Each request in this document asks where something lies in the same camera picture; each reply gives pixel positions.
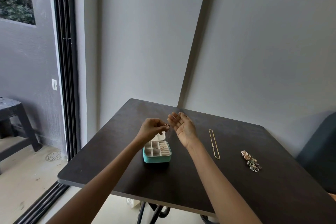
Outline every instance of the wall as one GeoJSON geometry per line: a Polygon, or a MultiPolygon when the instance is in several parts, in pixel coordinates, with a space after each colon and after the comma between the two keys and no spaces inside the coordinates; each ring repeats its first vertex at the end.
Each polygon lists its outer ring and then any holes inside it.
{"type": "Polygon", "coordinates": [[[184,107],[260,124],[297,155],[336,111],[336,0],[214,0],[184,107]]]}
{"type": "Polygon", "coordinates": [[[35,25],[0,19],[0,96],[23,103],[43,143],[65,150],[64,122],[50,0],[32,0],[35,25]],[[59,90],[52,89],[51,79],[59,90]]]}
{"type": "Polygon", "coordinates": [[[81,147],[97,133],[98,0],[75,0],[81,147]]]}
{"type": "Polygon", "coordinates": [[[202,0],[102,0],[102,127],[130,98],[176,106],[202,0]]]}

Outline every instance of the tabletop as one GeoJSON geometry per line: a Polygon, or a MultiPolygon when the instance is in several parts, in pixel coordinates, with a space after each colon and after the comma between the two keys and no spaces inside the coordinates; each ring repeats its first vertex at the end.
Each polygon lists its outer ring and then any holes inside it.
{"type": "MultiPolygon", "coordinates": [[[[336,202],[262,126],[137,99],[125,103],[61,170],[58,181],[83,187],[133,140],[146,118],[165,121],[173,111],[193,120],[218,168],[263,224],[335,222],[336,202]],[[213,155],[209,129],[215,134],[220,159],[213,155]],[[258,160],[261,171],[249,169],[242,150],[258,160]]],[[[111,194],[213,216],[187,150],[172,128],[166,138],[171,161],[147,164],[139,151],[111,194]]]]}

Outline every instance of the tiled floor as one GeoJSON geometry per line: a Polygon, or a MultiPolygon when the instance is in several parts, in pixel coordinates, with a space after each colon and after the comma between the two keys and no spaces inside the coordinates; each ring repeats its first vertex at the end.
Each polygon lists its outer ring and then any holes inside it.
{"type": "MultiPolygon", "coordinates": [[[[80,189],[70,187],[61,196],[51,209],[40,220],[39,224],[46,223],[70,198],[75,195],[80,189]]],[[[111,224],[111,223],[136,223],[139,205],[130,208],[126,204],[126,198],[109,195],[97,216],[93,220],[93,224],[111,224]]],[[[149,223],[153,216],[153,210],[146,204],[141,223],[149,223]]],[[[189,213],[182,210],[171,209],[168,216],[164,219],[158,218],[157,224],[203,224],[199,214],[189,213]]]]}
{"type": "MultiPolygon", "coordinates": [[[[0,150],[22,139],[0,139],[0,150]]],[[[67,161],[61,158],[48,161],[47,155],[55,151],[59,150],[43,146],[41,150],[34,152],[30,145],[0,162],[1,223],[13,223],[57,180],[58,172],[67,161]]]]}

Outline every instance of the floor drain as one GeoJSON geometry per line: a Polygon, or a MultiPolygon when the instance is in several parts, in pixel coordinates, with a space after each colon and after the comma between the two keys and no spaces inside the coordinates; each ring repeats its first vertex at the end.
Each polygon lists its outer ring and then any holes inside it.
{"type": "Polygon", "coordinates": [[[61,158],[61,152],[55,151],[47,156],[48,161],[55,161],[61,158]]]}

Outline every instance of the right hand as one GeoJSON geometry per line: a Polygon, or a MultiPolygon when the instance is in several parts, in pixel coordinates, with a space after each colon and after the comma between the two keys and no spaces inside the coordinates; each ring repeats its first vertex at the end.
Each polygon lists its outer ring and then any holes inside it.
{"type": "Polygon", "coordinates": [[[167,121],[174,128],[178,138],[185,148],[188,148],[192,142],[198,140],[195,125],[183,112],[179,112],[179,114],[172,112],[168,115],[167,121]]]}

